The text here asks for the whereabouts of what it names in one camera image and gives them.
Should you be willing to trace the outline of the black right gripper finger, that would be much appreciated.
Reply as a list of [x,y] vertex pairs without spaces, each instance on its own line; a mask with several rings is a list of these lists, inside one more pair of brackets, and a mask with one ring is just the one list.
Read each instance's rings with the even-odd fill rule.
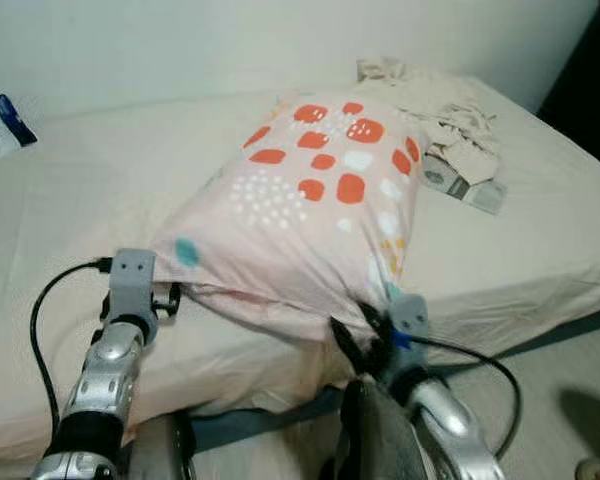
[[393,334],[393,325],[390,317],[379,311],[374,305],[367,302],[359,302],[361,315],[372,332],[372,339],[378,342],[390,342]]
[[370,353],[373,351],[374,340],[367,335],[355,335],[346,328],[344,323],[335,317],[328,317],[328,329],[335,339],[336,346],[349,361],[356,375],[372,374]]

